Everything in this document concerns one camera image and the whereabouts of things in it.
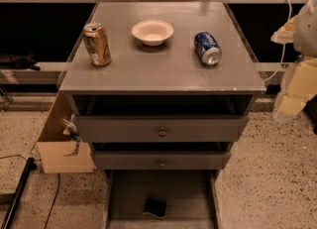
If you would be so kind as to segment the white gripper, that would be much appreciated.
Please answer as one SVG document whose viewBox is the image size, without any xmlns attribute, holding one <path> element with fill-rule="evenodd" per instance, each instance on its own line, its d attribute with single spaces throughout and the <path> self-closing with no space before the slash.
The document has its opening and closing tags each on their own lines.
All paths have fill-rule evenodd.
<svg viewBox="0 0 317 229">
<path fill-rule="evenodd" d="M 313 56 L 292 64 L 283 76 L 273 118 L 285 123 L 294 119 L 317 95 L 317 0 L 308 0 L 298 16 L 290 18 L 270 40 L 282 45 L 293 42 L 296 51 Z"/>
</svg>

